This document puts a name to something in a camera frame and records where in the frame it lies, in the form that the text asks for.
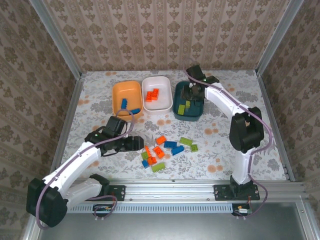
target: toy brick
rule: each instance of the toy brick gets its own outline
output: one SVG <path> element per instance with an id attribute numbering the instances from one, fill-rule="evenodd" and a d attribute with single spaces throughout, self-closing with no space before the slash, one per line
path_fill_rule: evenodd
<path id="1" fill-rule="evenodd" d="M 155 141 L 156 141 L 156 143 L 157 143 L 158 145 L 161 145 L 161 144 L 163 144 L 165 141 L 167 141 L 167 139 L 166 139 L 165 136 L 161 136 L 161 137 L 158 137 Z"/>
<path id="2" fill-rule="evenodd" d="M 186 109 L 190 108 L 190 101 L 188 101 L 188 100 L 185 101 L 185 108 Z"/>
<path id="3" fill-rule="evenodd" d="M 159 89 L 158 88 L 154 88 L 153 92 L 151 94 L 152 100 L 158 100 L 158 96 L 159 96 Z"/>
<path id="4" fill-rule="evenodd" d="M 165 149 L 175 149 L 177 147 L 176 141 L 165 141 L 164 142 L 164 148 Z"/>
<path id="5" fill-rule="evenodd" d="M 152 172 L 154 172 L 154 173 L 156 173 L 156 172 L 158 172 L 158 171 L 161 171 L 161 170 L 163 170 L 163 169 L 165 169 L 165 168 L 166 168 L 166 167 L 165 167 L 165 163 L 164 163 L 164 162 L 161 162 L 161 163 L 159 163 L 159 164 L 154 165 L 154 166 L 151 167 Z"/>
<path id="6" fill-rule="evenodd" d="M 191 146 L 192 142 L 193 141 L 191 139 L 185 138 L 183 136 L 180 138 L 180 143 L 181 144 Z"/>
<path id="7" fill-rule="evenodd" d="M 150 149 L 148 146 L 144 146 L 144 149 L 146 151 L 146 153 L 148 154 L 148 157 L 150 158 L 151 157 L 151 153 L 150 153 Z"/>
<path id="8" fill-rule="evenodd" d="M 184 146 L 178 146 L 171 150 L 172 156 L 181 153 L 183 150 L 185 150 Z"/>
<path id="9" fill-rule="evenodd" d="M 151 157 L 151 161 L 152 161 L 152 164 L 156 164 L 157 163 L 157 159 L 155 156 L 152 156 Z"/>
<path id="10" fill-rule="evenodd" d="M 190 146 L 190 148 L 191 148 L 191 152 L 193 153 L 193 152 L 198 152 L 198 146 L 197 146 L 197 144 L 192 144 L 191 146 Z"/>
<path id="11" fill-rule="evenodd" d="M 185 113 L 185 105 L 180 104 L 178 108 L 178 114 L 183 115 Z"/>
<path id="12" fill-rule="evenodd" d="M 141 157 L 143 160 L 147 159 L 149 156 L 148 156 L 148 153 L 146 151 L 144 151 L 143 153 L 141 153 Z"/>
<path id="13" fill-rule="evenodd" d="M 146 102 L 152 102 L 152 91 L 148 91 L 147 93 L 146 93 L 146 98 L 145 98 L 145 101 Z"/>
<path id="14" fill-rule="evenodd" d="M 146 160 L 143 160 L 142 161 L 142 165 L 143 165 L 143 167 L 146 169 L 147 167 L 149 167 L 149 164 L 148 164 L 148 162 L 146 161 Z"/>
<path id="15" fill-rule="evenodd" d="M 126 109 L 127 104 L 128 104 L 128 100 L 126 98 L 123 98 L 121 102 L 121 109 Z"/>
<path id="16" fill-rule="evenodd" d="M 161 150 L 160 147 L 156 146 L 153 151 L 158 156 L 158 158 L 162 159 L 165 156 L 165 153 Z"/>
<path id="17" fill-rule="evenodd" d="M 132 112 L 132 114 L 138 114 L 140 112 L 140 108 L 136 108 L 136 109 L 133 109 L 133 110 L 130 110 Z"/>
<path id="18" fill-rule="evenodd" d="M 147 162 L 148 162 L 149 166 L 157 163 L 157 161 L 154 162 L 152 158 L 155 158 L 155 157 L 154 157 L 154 156 L 153 156 L 153 157 L 151 156 L 151 157 L 149 157 L 149 158 L 147 159 Z"/>

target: table surface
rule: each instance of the table surface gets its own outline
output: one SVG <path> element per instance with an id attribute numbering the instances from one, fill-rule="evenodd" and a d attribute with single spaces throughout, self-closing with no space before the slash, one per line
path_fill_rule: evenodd
<path id="1" fill-rule="evenodd" d="M 206 70 L 204 73 L 216 76 L 221 84 L 239 101 L 247 106 L 257 106 L 262 119 L 270 126 L 266 107 L 254 70 Z M 142 82 L 151 76 L 166 76 L 170 79 L 172 94 L 179 81 L 187 78 L 182 71 L 95 71 L 86 74 L 83 90 L 75 111 L 62 163 L 82 144 L 88 133 L 106 125 L 112 115 L 112 87 L 121 81 Z M 205 100 L 203 115 L 196 122 L 175 119 L 173 112 L 163 115 L 143 116 L 135 121 L 130 135 L 141 136 L 145 145 L 153 149 L 155 139 L 164 135 L 168 141 L 179 141 L 180 137 L 192 139 L 198 152 L 185 147 L 184 152 L 175 156 L 163 148 L 165 169 L 153 173 L 144 169 L 140 151 L 120 152 L 114 156 L 101 157 L 92 163 L 82 174 L 88 178 L 99 174 L 108 179 L 194 179 L 228 180 L 235 163 L 235 150 L 229 141 L 230 122 L 213 103 Z M 268 142 L 265 132 L 262 146 Z M 275 142 L 272 146 L 257 153 L 252 162 L 252 176 L 257 180 L 285 180 L 284 169 Z"/>

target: white robotic arm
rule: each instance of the white robotic arm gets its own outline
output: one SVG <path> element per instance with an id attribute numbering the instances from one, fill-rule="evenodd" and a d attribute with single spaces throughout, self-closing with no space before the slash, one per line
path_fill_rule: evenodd
<path id="1" fill-rule="evenodd" d="M 126 124 L 124 120 L 111 116 L 106 126 L 89 133 L 79 149 L 58 169 L 42 180 L 34 178 L 28 186 L 26 211 L 38 215 L 39 220 L 49 227 L 54 227 L 65 217 L 68 208 L 92 197 L 110 195 L 109 181 L 98 174 L 70 187 L 101 156 L 138 151 L 144 147 L 144 140 L 140 136 L 123 137 L 125 133 L 122 134 L 122 131 Z M 105 155 L 109 150 L 115 150 L 115 153 Z"/>
<path id="2" fill-rule="evenodd" d="M 229 140 L 237 152 L 234 171 L 230 177 L 230 189 L 236 198 L 237 190 L 253 184 L 248 173 L 250 156 L 255 148 L 260 146 L 264 138 L 264 129 L 262 123 L 251 114 L 261 119 L 261 111 L 257 107 L 249 108 L 239 102 L 224 89 L 216 77 L 206 77 L 199 65 L 188 68 L 185 73 L 190 84 L 183 88 L 181 97 L 189 101 L 206 98 L 231 120 Z"/>
<path id="3" fill-rule="evenodd" d="M 213 87 L 207 87 L 204 90 L 204 97 L 213 102 L 229 119 L 231 119 L 235 114 L 242 114 L 245 112 L 230 100 L 230 98 L 235 98 L 227 90 L 224 89 L 221 83 L 215 82 L 212 85 L 218 87 L 220 90 L 217 90 Z M 222 91 L 228 93 L 229 97 L 222 93 Z M 232 177 L 239 185 L 250 182 L 250 178 L 248 175 L 248 166 L 249 157 L 253 150 L 254 148 L 251 148 L 246 153 L 243 153 L 241 151 L 236 152 Z"/>

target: blue toy brick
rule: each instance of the blue toy brick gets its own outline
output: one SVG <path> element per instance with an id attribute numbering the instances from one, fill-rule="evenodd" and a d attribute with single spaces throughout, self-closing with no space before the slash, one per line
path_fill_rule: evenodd
<path id="1" fill-rule="evenodd" d="M 121 109 L 127 109 L 128 100 L 126 98 L 122 98 Z"/>
<path id="2" fill-rule="evenodd" d="M 136 109 L 133 109 L 131 110 L 132 114 L 138 114 L 140 112 L 140 108 L 136 108 Z"/>
<path id="3" fill-rule="evenodd" d="M 177 147 L 176 141 L 165 141 L 164 142 L 164 148 L 165 149 L 175 149 Z"/>
<path id="4" fill-rule="evenodd" d="M 171 150 L 172 156 L 181 153 L 183 150 L 185 150 L 184 146 L 178 146 Z"/>
<path id="5" fill-rule="evenodd" d="M 148 162 L 147 162 L 147 160 L 143 160 L 142 161 L 142 165 L 143 165 L 143 167 L 146 169 L 147 167 L 149 167 L 149 164 L 148 164 Z"/>

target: patterned wallpaper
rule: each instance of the patterned wallpaper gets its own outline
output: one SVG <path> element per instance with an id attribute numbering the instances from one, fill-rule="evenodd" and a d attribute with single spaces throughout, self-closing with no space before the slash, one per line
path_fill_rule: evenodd
<path id="1" fill-rule="evenodd" d="M 290 0 L 44 0 L 82 71 L 255 69 Z"/>
<path id="2" fill-rule="evenodd" d="M 320 1 L 305 0 L 263 80 L 295 177 L 320 223 Z"/>
<path id="3" fill-rule="evenodd" d="M 51 167 L 75 80 L 27 0 L 0 1 L 0 239 L 28 221 L 29 181 Z"/>

